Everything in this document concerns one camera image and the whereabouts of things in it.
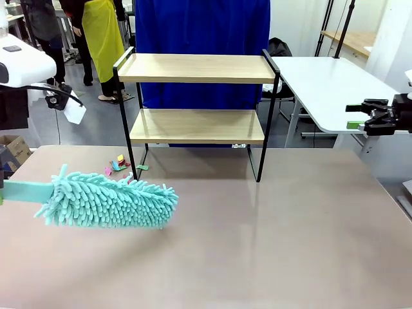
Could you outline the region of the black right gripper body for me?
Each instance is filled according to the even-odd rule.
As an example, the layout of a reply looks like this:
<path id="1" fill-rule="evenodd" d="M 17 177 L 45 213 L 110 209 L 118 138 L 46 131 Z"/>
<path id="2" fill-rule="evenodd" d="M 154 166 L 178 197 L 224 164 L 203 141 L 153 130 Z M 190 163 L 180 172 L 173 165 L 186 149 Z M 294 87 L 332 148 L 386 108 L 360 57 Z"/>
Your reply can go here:
<path id="1" fill-rule="evenodd" d="M 411 134 L 411 99 L 409 93 L 395 95 L 388 109 L 391 124 L 395 126 L 390 129 L 390 134 L 394 135 L 397 131 L 407 131 Z"/>

